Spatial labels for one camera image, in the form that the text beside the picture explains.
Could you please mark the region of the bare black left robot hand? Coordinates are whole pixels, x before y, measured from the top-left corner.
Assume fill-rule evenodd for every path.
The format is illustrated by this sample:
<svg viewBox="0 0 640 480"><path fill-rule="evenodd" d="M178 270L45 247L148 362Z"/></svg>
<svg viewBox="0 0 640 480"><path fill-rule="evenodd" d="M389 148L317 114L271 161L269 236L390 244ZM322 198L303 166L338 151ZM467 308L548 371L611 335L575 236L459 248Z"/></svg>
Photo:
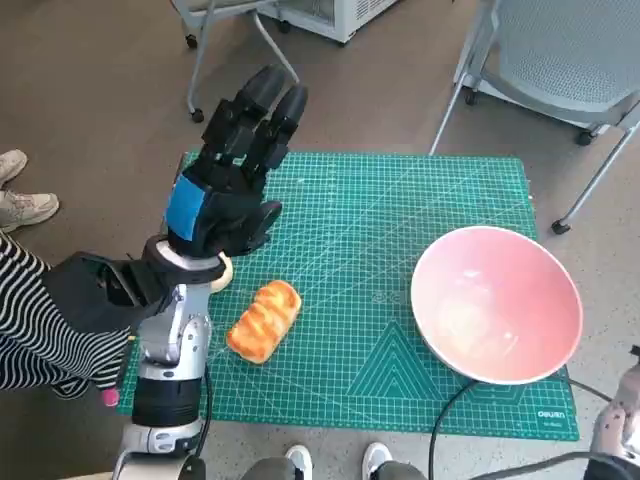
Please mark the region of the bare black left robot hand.
<svg viewBox="0 0 640 480"><path fill-rule="evenodd" d="M308 99L305 86L284 84L284 70L267 65L219 102L166 210L168 242L178 254L247 255L268 240L282 205L265 200L267 175L288 154Z"/></svg>

